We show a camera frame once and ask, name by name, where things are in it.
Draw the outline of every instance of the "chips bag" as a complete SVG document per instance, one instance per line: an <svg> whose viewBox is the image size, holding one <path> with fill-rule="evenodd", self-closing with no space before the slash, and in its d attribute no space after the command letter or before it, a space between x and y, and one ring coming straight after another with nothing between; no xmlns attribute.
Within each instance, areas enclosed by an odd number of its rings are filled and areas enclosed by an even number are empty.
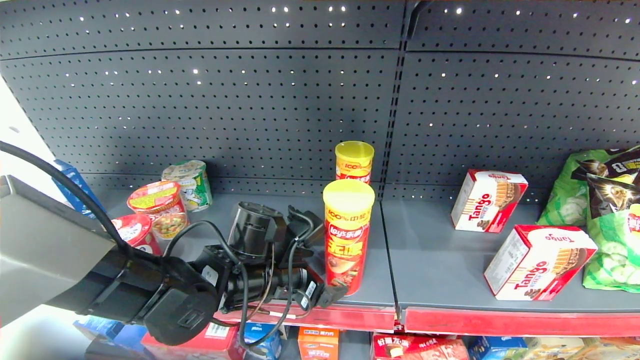
<svg viewBox="0 0 640 360"><path fill-rule="evenodd" d="M640 187L587 175L587 230L598 245L584 272L589 289L640 293Z"/></svg>
<svg viewBox="0 0 640 360"><path fill-rule="evenodd" d="M640 146L628 151L588 150L571 154L554 183L547 207L537 224L584 226L588 207L586 174L631 183L636 180L638 165Z"/></svg>

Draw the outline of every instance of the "red box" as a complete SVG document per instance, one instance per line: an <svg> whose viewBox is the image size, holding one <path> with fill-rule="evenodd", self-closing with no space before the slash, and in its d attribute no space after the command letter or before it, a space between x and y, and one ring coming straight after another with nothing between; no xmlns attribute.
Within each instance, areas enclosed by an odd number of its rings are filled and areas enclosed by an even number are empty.
<svg viewBox="0 0 640 360"><path fill-rule="evenodd" d="M516 225L484 278L498 300L551 300L597 250L575 226Z"/></svg>
<svg viewBox="0 0 640 360"><path fill-rule="evenodd" d="M371 360L469 360L460 339L374 333Z"/></svg>
<svg viewBox="0 0 640 360"><path fill-rule="evenodd" d="M527 186L516 172L470 169L451 211L456 230L501 232Z"/></svg>
<svg viewBox="0 0 640 360"><path fill-rule="evenodd" d="M245 352L238 343L237 327L222 327L214 323L195 338L176 347L157 342L149 333L142 339L142 344L157 360L243 360Z"/></svg>

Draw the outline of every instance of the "robotic arm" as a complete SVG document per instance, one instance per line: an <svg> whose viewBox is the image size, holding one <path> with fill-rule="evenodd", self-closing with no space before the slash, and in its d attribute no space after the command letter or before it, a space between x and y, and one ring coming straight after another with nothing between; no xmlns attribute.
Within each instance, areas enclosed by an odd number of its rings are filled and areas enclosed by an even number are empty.
<svg viewBox="0 0 640 360"><path fill-rule="evenodd" d="M111 224L101 227L12 176L0 177L0 211L3 324L46 303L144 324L161 343L179 345L217 322L217 311L240 308L240 342L249 347L260 341L244 343L248 303L287 300L282 323L293 301L310 311L347 290L325 285L305 261L313 255L310 244L324 236L324 224L293 207L285 219L274 209L240 202L226 241L213 223L196 222L176 235L163 257L122 247L105 231ZM192 262L170 255L184 233L203 224L215 230L219 245L206 246Z"/></svg>

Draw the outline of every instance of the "perforated metal panel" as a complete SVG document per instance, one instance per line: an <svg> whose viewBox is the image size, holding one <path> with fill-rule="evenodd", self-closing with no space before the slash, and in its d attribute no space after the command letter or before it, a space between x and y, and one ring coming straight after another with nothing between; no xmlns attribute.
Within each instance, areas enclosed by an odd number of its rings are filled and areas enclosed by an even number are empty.
<svg viewBox="0 0 640 360"><path fill-rule="evenodd" d="M402 1L9 1L0 56L226 47L398 47Z"/></svg>
<svg viewBox="0 0 640 360"><path fill-rule="evenodd" d="M638 81L632 61L408 53L387 182L459 186L494 168L550 188L569 153L638 142Z"/></svg>
<svg viewBox="0 0 640 360"><path fill-rule="evenodd" d="M433 1L410 51L501 51L639 59L637 1Z"/></svg>
<svg viewBox="0 0 640 360"><path fill-rule="evenodd" d="M184 50L6 60L3 76L54 154L81 172L331 179L333 148L383 153L393 50ZM381 178L376 157L372 179Z"/></svg>

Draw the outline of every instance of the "gray shelf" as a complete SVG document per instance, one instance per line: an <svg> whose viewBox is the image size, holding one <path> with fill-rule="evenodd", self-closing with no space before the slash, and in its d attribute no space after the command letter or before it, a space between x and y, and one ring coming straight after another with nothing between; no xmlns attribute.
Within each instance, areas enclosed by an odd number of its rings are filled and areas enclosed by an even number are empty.
<svg viewBox="0 0 640 360"><path fill-rule="evenodd" d="M97 196L111 218L131 214L126 200L131 190L103 190ZM287 197L276 195L236 195L214 194L213 205L198 213L189 213L190 221L210 220L220 231L229 233L236 204L240 201L256 202L277 209L286 215L288 205L302 211L311 210L324 218L324 204L320 197ZM194 260L200 255L205 245L218 243L215 235L206 228L193 229L188 236L176 244L174 254L187 261ZM316 255L308 262L324 277L324 244L316 245ZM365 275L360 290L350 297L343 298L339 304L354 306L395 306L394 292L391 283L391 273L385 244L385 234L382 227L382 217L379 204L374 205L371 221L371 232L367 249Z"/></svg>
<svg viewBox="0 0 640 360"><path fill-rule="evenodd" d="M280 360L300 359L298 348L298 328L292 327L289 339L282 346ZM340 358L345 360L366 360L369 358L371 335L365 331L344 331L340 334Z"/></svg>
<svg viewBox="0 0 640 360"><path fill-rule="evenodd" d="M640 295L589 290L576 276L552 301L499 301L483 273L515 224L533 224L535 205L517 207L500 234L455 231L452 200L385 200L397 301L409 306L537 313L640 313Z"/></svg>

